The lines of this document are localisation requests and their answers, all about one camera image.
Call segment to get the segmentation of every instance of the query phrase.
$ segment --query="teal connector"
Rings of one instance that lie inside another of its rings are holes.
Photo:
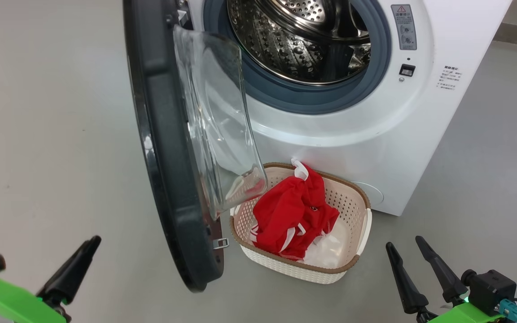
[[[502,299],[500,301],[498,313],[504,315],[507,319],[517,322],[517,305],[508,299]]]

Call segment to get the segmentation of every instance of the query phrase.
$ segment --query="white washing machine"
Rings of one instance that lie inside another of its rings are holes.
[[[187,286],[221,276],[214,215],[260,195],[262,163],[294,157],[401,215],[510,2],[124,0],[145,160]]]

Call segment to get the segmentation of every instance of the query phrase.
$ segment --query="green plastic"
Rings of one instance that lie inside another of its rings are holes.
[[[63,316],[33,294],[1,279],[0,316],[15,323],[66,323]]]
[[[488,316],[470,303],[458,305],[429,323],[489,323],[504,319],[502,315]]]

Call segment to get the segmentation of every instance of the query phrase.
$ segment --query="basket handle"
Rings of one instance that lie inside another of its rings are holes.
[[[367,216],[364,219],[364,233],[360,237],[359,241],[359,249],[356,251],[357,255],[361,255],[364,251],[364,247],[366,246],[366,242],[368,241],[368,236],[370,235],[370,228],[372,226],[372,210],[367,209]]]

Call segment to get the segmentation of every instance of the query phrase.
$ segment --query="brown basket rim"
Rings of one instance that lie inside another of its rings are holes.
[[[291,165],[291,164],[285,164],[285,163],[266,163],[266,164],[264,164],[264,168],[271,168],[271,167],[286,168],[288,170],[294,170],[294,166]],[[316,171],[316,170],[314,170],[314,171],[317,172],[318,174],[320,174],[323,178],[326,178],[326,179],[329,179],[329,180],[333,180],[334,182],[339,182],[340,184],[343,184],[343,185],[349,186],[350,188],[353,188],[354,190],[356,190],[363,197],[364,204],[367,207],[367,209],[370,208],[370,201],[368,200],[368,196],[356,184],[353,184],[352,182],[347,182],[346,180],[343,180],[341,178],[338,178],[338,177],[336,177],[334,175],[331,175],[331,174],[328,174],[328,173],[325,173],[325,172],[319,172],[319,171]],[[356,264],[356,262],[359,260],[359,257],[360,257],[359,255],[355,255],[351,259],[351,261],[348,262],[347,264],[345,264],[344,266],[341,266],[339,268],[332,268],[332,269],[331,268],[322,268],[322,267],[319,267],[319,266],[312,266],[312,265],[303,264],[303,263],[300,263],[300,262],[293,262],[292,260],[283,258],[281,256],[273,255],[270,252],[266,252],[266,251],[264,251],[262,249],[259,249],[259,248],[255,247],[254,245],[244,241],[241,237],[238,236],[236,230],[234,229],[234,217],[230,217],[229,224],[230,224],[230,231],[232,233],[232,236],[234,237],[236,242],[238,242],[243,247],[248,248],[248,249],[250,249],[250,250],[252,250],[254,252],[257,252],[257,253],[259,253],[259,254],[261,254],[263,256],[266,256],[266,257],[269,257],[271,259],[277,260],[279,262],[284,262],[285,264],[289,264],[291,266],[298,266],[298,267],[304,268],[306,270],[322,272],[323,274],[340,274],[341,272],[345,272],[346,270],[351,269],[352,266],[354,266]]]

